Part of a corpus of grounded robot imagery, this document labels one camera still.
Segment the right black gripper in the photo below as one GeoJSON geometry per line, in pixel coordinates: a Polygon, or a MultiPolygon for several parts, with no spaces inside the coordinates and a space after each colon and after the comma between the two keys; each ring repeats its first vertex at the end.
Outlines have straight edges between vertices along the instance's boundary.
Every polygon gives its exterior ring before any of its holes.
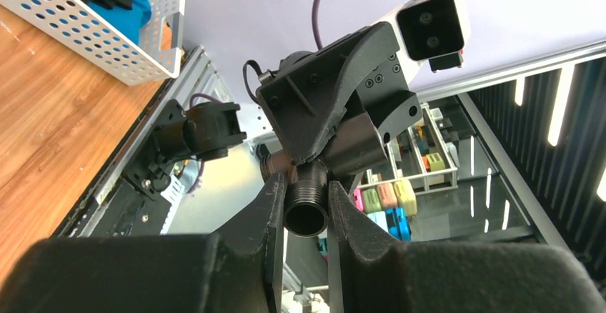
{"type": "Polygon", "coordinates": [[[420,119],[417,95],[408,91],[397,51],[392,25],[381,21],[280,62],[274,78],[256,94],[295,164],[322,152],[328,177],[345,179],[387,162],[388,143],[420,119]],[[339,124],[346,112],[358,111],[339,124]]]}

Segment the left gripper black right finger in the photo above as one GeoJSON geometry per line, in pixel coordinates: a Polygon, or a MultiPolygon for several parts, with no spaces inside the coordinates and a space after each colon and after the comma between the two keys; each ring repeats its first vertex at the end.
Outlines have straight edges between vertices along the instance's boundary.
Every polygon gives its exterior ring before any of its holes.
{"type": "Polygon", "coordinates": [[[544,244],[403,242],[328,187],[332,312],[603,312],[584,267],[544,244]]]}

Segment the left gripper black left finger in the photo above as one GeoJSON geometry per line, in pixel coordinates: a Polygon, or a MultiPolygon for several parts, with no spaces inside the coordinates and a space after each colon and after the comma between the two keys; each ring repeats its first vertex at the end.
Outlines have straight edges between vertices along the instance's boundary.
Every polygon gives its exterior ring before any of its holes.
{"type": "Polygon", "coordinates": [[[210,234],[42,239],[1,288],[3,312],[278,312],[285,178],[210,234]]]}

